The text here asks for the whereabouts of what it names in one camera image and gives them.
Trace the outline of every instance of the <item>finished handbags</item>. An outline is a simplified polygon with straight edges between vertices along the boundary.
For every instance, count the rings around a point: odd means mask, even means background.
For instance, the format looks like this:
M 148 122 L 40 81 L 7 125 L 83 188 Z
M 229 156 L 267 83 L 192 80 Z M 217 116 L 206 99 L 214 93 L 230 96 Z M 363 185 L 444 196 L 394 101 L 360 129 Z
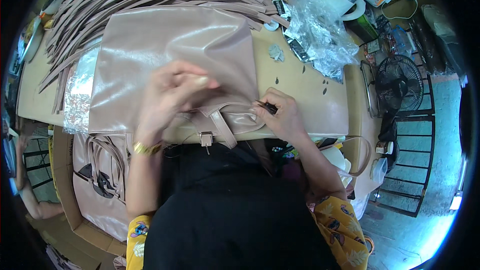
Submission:
M 128 217 L 125 182 L 128 177 L 129 135 L 77 134 L 73 139 L 73 189 L 82 216 L 125 241 Z
M 261 128 L 249 112 L 258 99 L 252 35 L 246 18 L 196 6 L 145 7 L 111 16 L 93 78 L 89 133 L 134 133 L 151 72 L 183 59 L 209 71 L 220 88 L 201 91 L 194 109 L 179 113 L 165 130 L 199 135 L 202 146 L 221 136 L 229 148 L 235 134 Z

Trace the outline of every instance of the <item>woman's right hand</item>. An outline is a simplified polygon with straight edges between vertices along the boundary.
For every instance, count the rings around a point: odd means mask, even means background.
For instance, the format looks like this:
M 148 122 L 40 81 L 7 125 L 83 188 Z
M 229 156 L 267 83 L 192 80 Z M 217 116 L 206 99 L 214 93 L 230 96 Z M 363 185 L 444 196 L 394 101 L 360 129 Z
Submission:
M 275 115 L 271 115 L 257 102 L 253 103 L 254 108 L 252 108 L 277 137 L 294 147 L 311 140 L 303 127 L 302 117 L 293 97 L 270 87 L 260 101 L 275 105 L 278 109 Z

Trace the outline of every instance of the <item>person in background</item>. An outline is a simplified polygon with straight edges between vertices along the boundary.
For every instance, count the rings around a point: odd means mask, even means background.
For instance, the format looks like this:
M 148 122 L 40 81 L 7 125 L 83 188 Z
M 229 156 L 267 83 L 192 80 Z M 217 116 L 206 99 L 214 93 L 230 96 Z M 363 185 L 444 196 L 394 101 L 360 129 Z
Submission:
M 127 269 L 366 269 L 362 229 L 337 169 L 303 127 L 295 99 L 269 88 L 252 111 L 297 150 L 317 201 L 313 213 L 297 184 L 267 175 L 248 146 L 219 143 L 160 150 L 177 112 L 192 108 L 206 89 L 219 87 L 206 69 L 175 61 L 153 72 L 145 90 L 126 190 L 131 219 Z
M 28 213 L 33 219 L 48 219 L 63 213 L 61 203 L 38 201 L 33 193 L 32 184 L 27 176 L 23 161 L 23 153 L 27 148 L 29 138 L 26 135 L 20 135 L 15 145 L 16 154 L 16 173 L 15 177 L 10 178 L 10 187 L 13 195 L 20 195 Z

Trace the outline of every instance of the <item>clear plastic wrap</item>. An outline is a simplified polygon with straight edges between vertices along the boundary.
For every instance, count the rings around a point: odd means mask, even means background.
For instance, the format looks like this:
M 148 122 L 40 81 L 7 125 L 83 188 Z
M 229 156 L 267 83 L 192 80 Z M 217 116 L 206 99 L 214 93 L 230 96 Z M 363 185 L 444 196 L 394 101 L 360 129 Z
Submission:
M 305 54 L 299 57 L 296 53 L 297 57 L 343 83 L 343 66 L 360 61 L 356 57 L 359 47 L 346 32 L 340 15 L 324 0 L 296 0 L 288 7 L 291 21 L 284 35 L 290 46 L 289 38 L 303 48 Z
M 65 116 L 63 119 L 63 131 L 65 133 L 79 134 L 88 132 L 93 75 L 99 50 L 100 43 L 97 47 L 83 54 L 70 69 L 69 78 L 65 86 L 63 104 L 63 114 Z

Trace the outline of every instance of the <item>woman's left hand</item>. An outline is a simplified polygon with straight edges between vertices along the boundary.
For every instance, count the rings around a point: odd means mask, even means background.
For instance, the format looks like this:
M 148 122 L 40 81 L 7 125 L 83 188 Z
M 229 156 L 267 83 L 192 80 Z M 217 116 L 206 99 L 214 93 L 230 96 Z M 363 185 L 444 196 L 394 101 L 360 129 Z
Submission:
M 145 89 L 135 141 L 146 146 L 159 143 L 177 112 L 192 108 L 195 93 L 217 87 L 219 83 L 205 69 L 185 61 L 154 70 Z

